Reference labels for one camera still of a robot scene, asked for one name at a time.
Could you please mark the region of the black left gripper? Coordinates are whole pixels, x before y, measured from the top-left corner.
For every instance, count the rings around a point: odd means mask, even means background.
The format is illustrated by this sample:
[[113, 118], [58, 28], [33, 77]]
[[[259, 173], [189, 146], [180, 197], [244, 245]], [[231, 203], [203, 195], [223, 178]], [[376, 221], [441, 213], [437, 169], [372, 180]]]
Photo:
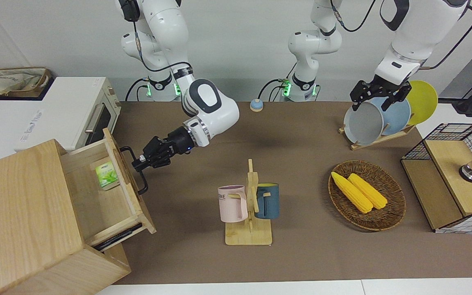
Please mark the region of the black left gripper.
[[353, 102], [352, 110], [358, 110], [362, 102], [373, 99], [375, 97], [386, 97], [382, 103], [382, 111], [388, 110], [392, 103], [402, 102], [411, 91], [410, 82], [404, 82], [403, 85], [397, 86], [385, 80], [382, 82], [372, 81], [367, 83], [360, 80], [350, 92], [350, 98]]

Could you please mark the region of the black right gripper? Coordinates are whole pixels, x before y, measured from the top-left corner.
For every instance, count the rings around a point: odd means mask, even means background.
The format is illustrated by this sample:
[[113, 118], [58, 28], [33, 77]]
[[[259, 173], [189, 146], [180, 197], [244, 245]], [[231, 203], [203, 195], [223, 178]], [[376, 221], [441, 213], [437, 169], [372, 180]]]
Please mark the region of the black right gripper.
[[144, 147], [143, 153], [132, 162], [133, 168], [140, 172], [145, 168], [161, 168], [171, 163], [171, 158], [176, 154], [185, 153], [185, 142], [181, 136], [168, 135], [167, 138], [155, 136]]

